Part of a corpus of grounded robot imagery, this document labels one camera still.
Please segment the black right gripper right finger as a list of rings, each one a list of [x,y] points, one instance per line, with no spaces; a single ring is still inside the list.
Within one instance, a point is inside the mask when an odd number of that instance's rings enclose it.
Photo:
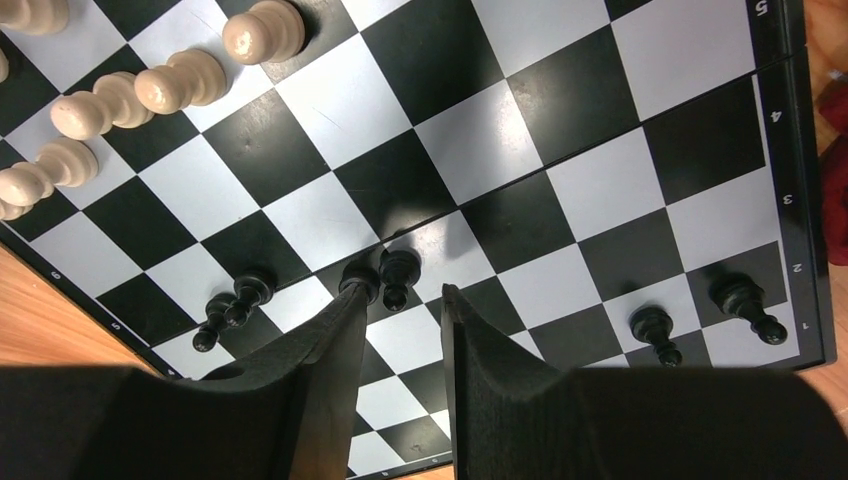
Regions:
[[[802,377],[763,368],[562,372],[442,289],[459,479],[843,479],[847,436]]]

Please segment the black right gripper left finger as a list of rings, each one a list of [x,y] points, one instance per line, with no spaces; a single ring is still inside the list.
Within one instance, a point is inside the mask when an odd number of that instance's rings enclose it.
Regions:
[[[5,479],[342,479],[367,287],[200,380],[126,366],[5,367]]]

